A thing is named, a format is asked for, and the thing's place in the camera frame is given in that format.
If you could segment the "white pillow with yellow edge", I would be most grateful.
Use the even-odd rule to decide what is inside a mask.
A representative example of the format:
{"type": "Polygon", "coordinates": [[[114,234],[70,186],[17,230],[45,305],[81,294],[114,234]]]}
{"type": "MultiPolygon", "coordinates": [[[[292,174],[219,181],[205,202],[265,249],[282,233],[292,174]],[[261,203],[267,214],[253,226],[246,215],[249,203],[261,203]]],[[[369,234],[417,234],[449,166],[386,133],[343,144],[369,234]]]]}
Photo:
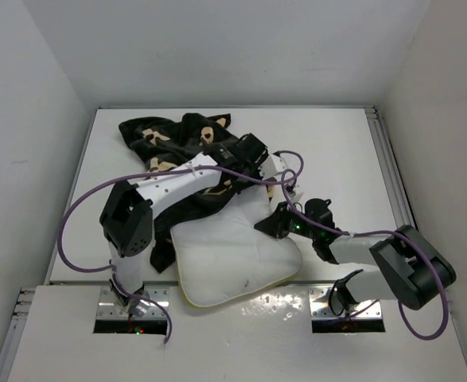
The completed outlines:
{"type": "Polygon", "coordinates": [[[253,186],[218,213],[171,228],[179,283],[191,305],[222,305],[300,271],[302,254],[292,239],[254,229],[271,213],[267,188],[253,186]]]}

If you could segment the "black pillowcase with beige flowers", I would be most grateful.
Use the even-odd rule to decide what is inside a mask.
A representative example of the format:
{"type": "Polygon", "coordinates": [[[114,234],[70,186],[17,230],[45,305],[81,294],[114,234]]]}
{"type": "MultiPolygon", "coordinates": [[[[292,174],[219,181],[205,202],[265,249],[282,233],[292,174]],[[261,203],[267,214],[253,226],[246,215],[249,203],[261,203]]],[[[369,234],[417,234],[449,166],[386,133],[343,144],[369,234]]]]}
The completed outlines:
{"type": "MultiPolygon", "coordinates": [[[[206,146],[235,145],[238,138],[228,131],[229,113],[205,116],[186,113],[175,122],[157,116],[130,119],[119,124],[126,146],[144,163],[149,172],[165,172],[193,159],[206,146]]],[[[169,207],[154,220],[155,244],[150,265],[159,274],[176,261],[170,229],[177,224],[198,220],[223,209],[239,192],[251,185],[232,184],[233,176],[223,174],[220,184],[201,190],[169,207]]]]}

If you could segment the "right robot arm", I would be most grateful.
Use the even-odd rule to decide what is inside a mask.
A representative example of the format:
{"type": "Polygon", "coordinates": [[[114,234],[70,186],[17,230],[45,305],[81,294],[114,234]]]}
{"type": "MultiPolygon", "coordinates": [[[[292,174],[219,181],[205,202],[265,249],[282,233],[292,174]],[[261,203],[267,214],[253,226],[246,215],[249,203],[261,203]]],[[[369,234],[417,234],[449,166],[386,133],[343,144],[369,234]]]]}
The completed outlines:
{"type": "Polygon", "coordinates": [[[280,202],[254,229],[275,239],[290,233],[308,238],[317,256],[326,263],[363,263],[377,267],[371,272],[355,270],[333,284],[329,308],[334,315],[341,316],[369,299],[394,299],[412,310],[420,310],[439,294],[432,271],[436,271],[445,288],[456,282],[453,266],[416,228],[403,225],[396,232],[421,249],[430,267],[416,250],[393,235],[339,235],[340,229],[329,208],[331,203],[330,199],[309,199],[300,212],[293,210],[288,202],[280,202]]]}

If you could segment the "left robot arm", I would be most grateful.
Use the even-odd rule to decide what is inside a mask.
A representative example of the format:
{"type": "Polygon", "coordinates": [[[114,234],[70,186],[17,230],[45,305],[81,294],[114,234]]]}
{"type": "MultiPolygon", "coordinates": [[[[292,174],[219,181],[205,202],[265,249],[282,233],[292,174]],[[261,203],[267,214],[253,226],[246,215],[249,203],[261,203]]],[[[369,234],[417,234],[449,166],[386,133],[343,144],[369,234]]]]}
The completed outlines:
{"type": "Polygon", "coordinates": [[[144,292],[142,252],[155,231],[211,216],[261,177],[267,146],[253,134],[229,144],[213,143],[188,162],[145,181],[116,183],[99,222],[111,249],[111,290],[120,306],[133,309],[144,292]]]}

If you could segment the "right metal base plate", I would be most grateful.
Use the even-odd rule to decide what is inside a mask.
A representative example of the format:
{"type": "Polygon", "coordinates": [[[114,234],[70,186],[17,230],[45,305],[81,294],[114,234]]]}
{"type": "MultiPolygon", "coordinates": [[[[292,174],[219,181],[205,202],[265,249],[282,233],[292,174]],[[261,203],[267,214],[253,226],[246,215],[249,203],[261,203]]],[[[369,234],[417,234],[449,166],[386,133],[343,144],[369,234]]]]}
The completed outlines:
{"type": "Polygon", "coordinates": [[[309,289],[310,316],[314,321],[359,321],[381,320],[383,318],[381,304],[378,300],[366,300],[343,307],[336,299],[331,299],[333,289],[328,284],[318,284],[309,289]]]}

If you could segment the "metal base plate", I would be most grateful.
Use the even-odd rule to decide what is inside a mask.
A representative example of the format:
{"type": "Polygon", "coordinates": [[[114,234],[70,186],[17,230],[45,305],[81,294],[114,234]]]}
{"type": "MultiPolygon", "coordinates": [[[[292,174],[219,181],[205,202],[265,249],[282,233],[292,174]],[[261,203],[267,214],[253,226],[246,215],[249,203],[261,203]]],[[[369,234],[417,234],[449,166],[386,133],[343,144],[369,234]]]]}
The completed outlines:
{"type": "Polygon", "coordinates": [[[383,318],[381,304],[378,300],[366,300],[343,307],[336,299],[331,299],[333,289],[328,284],[318,284],[309,289],[310,316],[314,321],[359,321],[381,320],[383,318]]]}
{"type": "Polygon", "coordinates": [[[166,315],[157,307],[169,307],[169,291],[164,289],[149,289],[144,292],[140,302],[129,302],[122,306],[115,294],[104,287],[99,295],[95,318],[98,321],[126,321],[129,316],[135,321],[165,321],[166,315]]]}

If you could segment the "aluminium table frame rail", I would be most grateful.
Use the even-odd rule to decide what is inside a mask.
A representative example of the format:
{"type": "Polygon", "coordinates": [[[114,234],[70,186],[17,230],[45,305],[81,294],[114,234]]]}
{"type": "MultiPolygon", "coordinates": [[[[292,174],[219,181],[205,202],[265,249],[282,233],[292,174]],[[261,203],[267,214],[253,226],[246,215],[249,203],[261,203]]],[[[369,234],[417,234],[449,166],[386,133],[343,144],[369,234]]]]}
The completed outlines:
{"type": "Polygon", "coordinates": [[[417,228],[418,225],[415,222],[411,203],[408,199],[407,191],[399,171],[399,165],[383,118],[373,106],[366,107],[364,112],[396,226],[399,227],[404,224],[409,224],[417,228]]]}

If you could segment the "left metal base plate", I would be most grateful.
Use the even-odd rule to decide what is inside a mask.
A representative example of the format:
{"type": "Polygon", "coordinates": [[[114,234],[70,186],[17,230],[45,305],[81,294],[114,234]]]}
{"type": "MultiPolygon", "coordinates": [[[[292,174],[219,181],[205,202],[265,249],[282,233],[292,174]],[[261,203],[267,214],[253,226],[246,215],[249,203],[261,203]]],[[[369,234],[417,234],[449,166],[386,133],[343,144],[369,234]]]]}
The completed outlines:
{"type": "Polygon", "coordinates": [[[99,295],[95,318],[98,321],[126,321],[129,316],[135,321],[165,321],[166,315],[157,307],[169,307],[169,291],[164,289],[149,289],[144,292],[140,302],[129,302],[122,306],[115,294],[104,287],[99,295]]]}

